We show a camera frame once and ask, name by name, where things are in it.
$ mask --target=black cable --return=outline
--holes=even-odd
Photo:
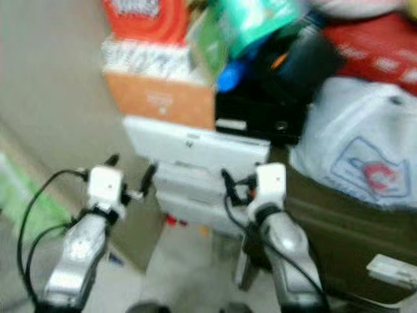
[[[245,225],[241,224],[230,211],[229,204],[227,203],[228,195],[224,196],[223,203],[225,207],[225,211],[227,213],[227,216],[230,218],[230,220],[238,227],[240,228],[246,236],[248,236],[250,239],[254,241],[260,242],[262,245],[267,246],[273,253],[275,253],[280,258],[284,259],[286,262],[290,263],[291,266],[293,266],[298,272],[300,272],[313,286],[314,290],[317,292],[317,294],[320,296],[323,304],[325,305],[327,311],[330,311],[330,306],[328,304],[328,299],[325,294],[325,292],[319,287],[319,285],[316,284],[316,282],[308,275],[305,270],[303,270],[295,261],[293,261],[290,257],[286,256],[283,252],[279,251],[270,241],[263,239],[261,237],[256,236],[256,234],[252,233]]]
[[[29,251],[29,255],[27,257],[27,261],[26,261],[25,276],[26,276],[26,279],[27,279],[29,285],[32,286],[32,280],[31,280],[31,264],[32,264],[32,258],[33,258],[33,255],[35,253],[36,247],[38,246],[39,242],[42,240],[42,238],[44,236],[46,236],[51,231],[58,230],[59,228],[67,228],[69,226],[70,226],[70,223],[62,223],[62,224],[59,224],[59,225],[50,227],[50,228],[44,230],[39,235],[37,235],[37,237],[35,238],[35,240],[32,243],[32,246],[31,246],[31,249]]]
[[[25,275],[25,271],[23,268],[23,256],[22,256],[22,245],[23,245],[23,236],[25,233],[25,229],[26,229],[26,223],[27,223],[27,218],[29,217],[29,213],[31,212],[31,209],[33,207],[33,204],[37,201],[37,199],[39,198],[39,196],[41,195],[41,193],[43,193],[43,191],[46,189],[46,187],[58,176],[62,175],[62,174],[72,174],[75,176],[79,176],[81,178],[85,178],[85,175],[78,172],[78,171],[74,171],[74,170],[61,170],[58,171],[56,173],[54,173],[40,188],[39,190],[33,195],[31,201],[27,204],[26,210],[23,214],[23,220],[22,220],[22,225],[20,226],[20,232],[19,232],[19,238],[18,238],[18,248],[16,251],[16,259],[18,262],[18,270],[19,270],[19,274],[23,280],[23,284],[25,285],[26,291],[29,294],[29,297],[31,298],[32,302],[34,303],[34,305],[36,306],[38,303],[38,297],[36,296],[36,293],[32,287],[32,285],[30,284],[30,282],[28,281],[26,275]]]

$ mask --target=white plastic bag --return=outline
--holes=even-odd
[[[399,10],[404,0],[310,0],[317,10],[333,18],[372,18]]]
[[[290,163],[360,200],[417,208],[417,98],[396,85],[325,82]]]

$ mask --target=cardboard box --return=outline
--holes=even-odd
[[[108,70],[104,77],[124,114],[214,129],[212,87]]]

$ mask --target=floor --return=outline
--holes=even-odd
[[[157,300],[173,313],[217,313],[230,301],[244,302],[256,313],[279,312],[272,279],[260,272],[250,291],[232,281],[238,244],[213,240],[196,227],[166,228],[146,275],[103,261],[84,312],[125,312],[137,301]],[[42,289],[59,255],[59,243],[40,247],[33,260],[36,290]],[[16,241],[10,225],[0,218],[0,312],[33,312],[16,270]]]

